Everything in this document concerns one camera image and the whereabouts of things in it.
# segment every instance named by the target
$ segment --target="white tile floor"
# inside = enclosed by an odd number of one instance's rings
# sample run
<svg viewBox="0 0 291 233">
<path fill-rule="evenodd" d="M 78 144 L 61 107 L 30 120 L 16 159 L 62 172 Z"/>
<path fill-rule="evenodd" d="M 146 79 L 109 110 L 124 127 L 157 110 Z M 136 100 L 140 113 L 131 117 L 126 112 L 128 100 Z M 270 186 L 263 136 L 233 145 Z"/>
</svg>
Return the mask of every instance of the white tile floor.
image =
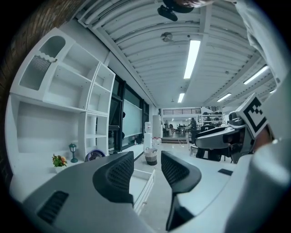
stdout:
<svg viewBox="0 0 291 233">
<path fill-rule="evenodd" d="M 161 151 L 169 151 L 173 154 L 183 153 L 185 155 L 190 155 L 188 147 L 189 144 L 180 146 L 179 144 L 163 143 L 158 146 L 157 165 L 147 165 L 144 156 L 141 156 L 135 161 L 135 169 L 146 172 L 151 172 L 154 168 L 156 169 L 155 184 L 148 197 L 147 204 L 140 213 L 140 218 L 149 224 L 157 233 L 166 232 L 166 222 L 171 207 L 171 187 L 169 186 L 161 170 Z M 224 157 L 222 157 L 220 162 L 230 163 L 231 159 L 226 158 L 226 161 L 224 161 Z"/>
</svg>

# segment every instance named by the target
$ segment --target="potted plant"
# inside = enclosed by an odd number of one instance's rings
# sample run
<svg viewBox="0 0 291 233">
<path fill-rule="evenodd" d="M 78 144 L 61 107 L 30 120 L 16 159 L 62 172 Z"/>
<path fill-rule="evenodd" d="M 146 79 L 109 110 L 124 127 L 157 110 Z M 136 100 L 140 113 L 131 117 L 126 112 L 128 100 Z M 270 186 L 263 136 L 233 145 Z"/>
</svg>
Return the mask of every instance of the potted plant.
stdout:
<svg viewBox="0 0 291 233">
<path fill-rule="evenodd" d="M 55 156 L 54 154 L 52 158 L 53 158 L 53 164 L 55 166 L 56 173 L 59 173 L 60 171 L 64 169 L 64 167 L 67 166 L 67 161 L 65 157 L 60 156 L 60 155 Z"/>
</svg>

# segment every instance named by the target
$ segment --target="green lantern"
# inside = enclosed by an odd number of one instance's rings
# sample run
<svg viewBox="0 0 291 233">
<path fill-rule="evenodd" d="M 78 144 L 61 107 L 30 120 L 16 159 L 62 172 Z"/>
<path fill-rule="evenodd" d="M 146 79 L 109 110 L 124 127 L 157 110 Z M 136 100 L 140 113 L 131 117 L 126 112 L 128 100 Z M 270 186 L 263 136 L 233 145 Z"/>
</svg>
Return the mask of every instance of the green lantern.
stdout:
<svg viewBox="0 0 291 233">
<path fill-rule="evenodd" d="M 73 158 L 71 159 L 71 162 L 78 162 L 78 159 L 75 157 L 75 152 L 76 152 L 76 148 L 77 146 L 74 143 L 71 143 L 69 145 L 70 151 L 73 153 Z"/>
</svg>

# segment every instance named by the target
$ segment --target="brick wall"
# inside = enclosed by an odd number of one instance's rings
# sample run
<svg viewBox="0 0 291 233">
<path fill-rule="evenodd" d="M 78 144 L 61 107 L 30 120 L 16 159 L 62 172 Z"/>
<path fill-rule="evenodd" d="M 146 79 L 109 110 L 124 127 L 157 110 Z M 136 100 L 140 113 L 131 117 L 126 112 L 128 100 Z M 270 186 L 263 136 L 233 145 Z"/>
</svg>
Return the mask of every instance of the brick wall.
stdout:
<svg viewBox="0 0 291 233">
<path fill-rule="evenodd" d="M 5 112 L 13 79 L 26 55 L 52 28 L 70 20 L 84 0 L 48 0 L 23 22 L 0 61 L 0 172 L 9 186 L 12 170 L 5 147 Z"/>
</svg>

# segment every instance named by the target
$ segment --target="ceiling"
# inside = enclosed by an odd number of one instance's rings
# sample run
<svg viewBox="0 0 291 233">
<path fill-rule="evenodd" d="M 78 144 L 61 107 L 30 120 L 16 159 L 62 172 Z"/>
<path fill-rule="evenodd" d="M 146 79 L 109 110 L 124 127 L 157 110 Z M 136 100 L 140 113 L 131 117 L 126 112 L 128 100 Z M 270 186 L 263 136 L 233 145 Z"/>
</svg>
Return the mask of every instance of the ceiling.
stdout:
<svg viewBox="0 0 291 233">
<path fill-rule="evenodd" d="M 157 13 L 162 0 L 92 0 L 77 18 L 122 62 L 159 107 L 237 106 L 256 92 L 263 100 L 276 87 L 269 71 L 244 85 L 266 62 L 247 39 L 233 4 L 219 1 L 172 22 Z M 164 42 L 161 35 L 172 34 Z M 191 79 L 184 80 L 189 40 L 200 40 Z M 177 103 L 180 93 L 186 93 Z M 227 93 L 222 102 L 217 100 Z"/>
</svg>

